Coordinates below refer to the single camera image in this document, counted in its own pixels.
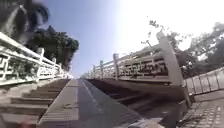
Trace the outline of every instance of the fence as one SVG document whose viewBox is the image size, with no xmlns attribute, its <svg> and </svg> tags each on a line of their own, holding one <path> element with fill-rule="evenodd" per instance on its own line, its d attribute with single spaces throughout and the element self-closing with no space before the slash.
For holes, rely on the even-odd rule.
<svg viewBox="0 0 224 128">
<path fill-rule="evenodd" d="M 202 94 L 224 89 L 224 65 L 192 65 L 191 68 L 183 70 L 184 83 L 188 90 L 194 94 Z"/>
<path fill-rule="evenodd" d="M 56 59 L 45 58 L 43 48 L 35 53 L 0 32 L 0 85 L 56 77 L 71 75 L 56 64 Z"/>
<path fill-rule="evenodd" d="M 93 66 L 93 70 L 85 76 L 182 85 L 181 70 L 172 46 L 162 32 L 157 34 L 157 38 L 158 45 L 121 58 L 114 54 L 113 61 L 100 61 L 100 65 Z"/>
<path fill-rule="evenodd" d="M 186 85 L 194 94 L 224 89 L 224 64 L 188 65 L 181 72 L 169 41 L 164 36 L 157 38 L 158 45 L 121 58 L 114 54 L 113 61 L 101 61 L 85 76 Z"/>
</svg>

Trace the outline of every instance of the stone railing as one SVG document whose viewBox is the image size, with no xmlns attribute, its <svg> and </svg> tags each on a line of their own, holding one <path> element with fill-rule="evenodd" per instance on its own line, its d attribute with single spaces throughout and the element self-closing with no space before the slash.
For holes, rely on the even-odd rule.
<svg viewBox="0 0 224 128">
<path fill-rule="evenodd" d="M 0 32 L 0 85 L 30 82 L 56 77 L 71 77 L 56 64 L 56 59 L 44 57 L 44 49 L 35 53 Z"/>
<path fill-rule="evenodd" d="M 113 60 L 99 66 L 83 77 L 94 79 L 120 79 L 151 82 L 166 82 L 182 85 L 182 74 L 173 48 L 162 32 L 157 34 L 159 44 L 144 48 L 121 58 L 113 55 Z"/>
</svg>

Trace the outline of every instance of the blue sky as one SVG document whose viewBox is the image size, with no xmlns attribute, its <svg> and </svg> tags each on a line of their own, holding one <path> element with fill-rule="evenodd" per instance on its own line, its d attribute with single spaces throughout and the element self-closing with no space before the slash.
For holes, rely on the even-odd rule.
<svg viewBox="0 0 224 128">
<path fill-rule="evenodd" d="M 72 72 L 79 76 L 112 59 L 115 42 L 116 2 L 106 0 L 47 0 L 51 24 L 79 40 L 80 48 L 72 60 Z"/>
<path fill-rule="evenodd" d="M 222 0 L 41 1 L 50 10 L 49 24 L 80 42 L 72 60 L 75 76 L 98 65 L 100 60 L 111 60 L 115 52 L 122 56 L 143 48 L 140 42 L 147 39 L 150 19 L 174 31 L 193 34 L 210 31 L 214 22 L 224 22 L 219 15 Z"/>
</svg>

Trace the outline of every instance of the railing post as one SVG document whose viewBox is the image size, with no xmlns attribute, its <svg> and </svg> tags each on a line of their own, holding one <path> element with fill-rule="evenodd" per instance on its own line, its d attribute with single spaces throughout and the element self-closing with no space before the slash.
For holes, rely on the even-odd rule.
<svg viewBox="0 0 224 128">
<path fill-rule="evenodd" d="M 41 71 L 41 64 L 42 64 L 43 56 L 44 56 L 44 48 L 38 48 L 37 54 L 40 55 L 40 58 L 39 58 L 38 69 L 37 69 L 37 74 L 36 74 L 36 82 L 39 82 L 39 80 L 40 80 L 40 71 Z"/>
<path fill-rule="evenodd" d="M 103 79 L 103 61 L 100 61 L 100 72 L 101 72 L 101 79 Z"/>
<path fill-rule="evenodd" d="M 117 53 L 113 54 L 113 59 L 114 59 L 115 80 L 118 80 L 119 68 L 118 68 L 118 64 L 117 64 L 117 61 L 118 61 L 118 54 Z"/>
<path fill-rule="evenodd" d="M 157 33 L 157 39 L 159 40 L 160 48 L 163 51 L 164 60 L 166 63 L 166 67 L 168 69 L 169 80 L 171 81 L 171 85 L 183 85 L 183 76 L 173 50 L 173 47 L 169 43 L 168 38 L 163 34 L 162 31 Z"/>
<path fill-rule="evenodd" d="M 96 75 L 96 66 L 93 65 L 93 79 L 95 79 L 95 75 Z"/>
<path fill-rule="evenodd" d="M 54 79 L 55 78 L 55 74 L 56 74 L 56 67 L 55 67 L 56 58 L 53 58 L 52 59 L 52 62 L 54 63 L 54 65 L 53 65 L 53 71 L 52 71 L 52 79 Z"/>
<path fill-rule="evenodd" d="M 5 59 L 5 64 L 4 64 L 4 69 L 3 69 L 3 74 L 2 74 L 2 79 L 5 80 L 6 74 L 7 74 L 7 69 L 9 66 L 9 59 L 10 56 L 7 56 L 7 59 Z"/>
</svg>

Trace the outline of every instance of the concrete ground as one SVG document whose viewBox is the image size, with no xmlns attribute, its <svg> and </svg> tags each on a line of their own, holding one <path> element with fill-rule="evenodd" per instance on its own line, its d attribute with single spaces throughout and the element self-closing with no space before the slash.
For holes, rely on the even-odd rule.
<svg viewBox="0 0 224 128">
<path fill-rule="evenodd" d="M 180 128 L 224 128 L 224 90 L 195 96 Z"/>
<path fill-rule="evenodd" d="M 85 80 L 71 80 L 38 123 L 38 128 L 56 127 L 163 128 L 111 99 Z"/>
</svg>

